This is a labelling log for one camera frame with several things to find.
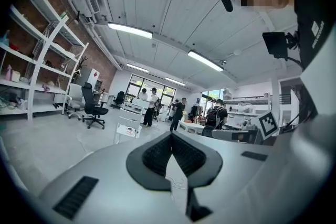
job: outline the logo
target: logo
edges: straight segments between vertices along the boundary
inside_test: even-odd
[[[316,22],[313,23],[313,27],[311,28],[311,30],[313,31],[314,36],[316,36],[316,39],[314,40],[313,45],[311,45],[311,47],[312,47],[313,49],[315,49],[316,43],[317,43],[317,41],[319,41],[319,38],[320,38],[320,36],[321,36],[323,27],[324,27],[324,21],[321,22],[320,28],[318,27],[318,25],[317,25]]]

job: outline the concrete floor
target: concrete floor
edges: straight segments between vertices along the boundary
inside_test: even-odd
[[[63,173],[71,165],[80,161],[87,153],[94,152],[113,144],[119,110],[110,109],[102,116],[105,130],[94,123],[87,129],[88,123],[59,112],[40,113],[32,121],[17,116],[2,118],[5,130],[1,135],[7,149],[10,163],[28,190],[38,195],[43,188]],[[144,127],[141,136],[164,133],[169,130],[167,122],[153,122],[157,128]],[[122,136],[120,143],[134,138]],[[187,180],[174,159],[169,161],[167,175],[174,178],[179,188],[186,186]],[[186,191],[173,190],[174,200],[180,201],[180,210],[185,210]]]

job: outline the black office chair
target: black office chair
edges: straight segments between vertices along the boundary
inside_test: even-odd
[[[82,87],[82,93],[85,99],[85,106],[84,106],[84,111],[86,114],[91,114],[92,116],[89,118],[83,118],[83,122],[85,120],[91,121],[91,123],[88,126],[88,129],[91,128],[91,125],[93,125],[94,122],[99,123],[100,125],[103,126],[103,129],[105,129],[105,121],[100,120],[97,118],[97,116],[100,115],[105,115],[107,112],[109,112],[108,109],[105,108],[98,108],[95,105],[95,101],[93,99],[93,91],[92,91],[92,85],[85,82],[84,86]]]
[[[120,105],[124,103],[124,98],[125,98],[125,93],[124,92],[119,92],[117,95],[117,98],[114,97],[113,102],[115,104],[111,104],[111,107],[113,108],[121,108]]]

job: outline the white ceiling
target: white ceiling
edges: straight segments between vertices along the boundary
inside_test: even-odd
[[[228,13],[220,0],[100,0],[100,6],[94,28],[119,63],[169,75],[192,91],[219,84],[232,87],[272,70],[286,72],[293,65],[270,56],[261,36],[270,30],[293,33],[297,21],[291,7],[260,14],[237,6]],[[101,15],[153,31],[156,38],[109,29]],[[190,58],[190,49],[217,62],[226,59],[225,71]],[[236,49],[242,50],[239,56],[233,55]],[[296,52],[291,55],[298,58]]]

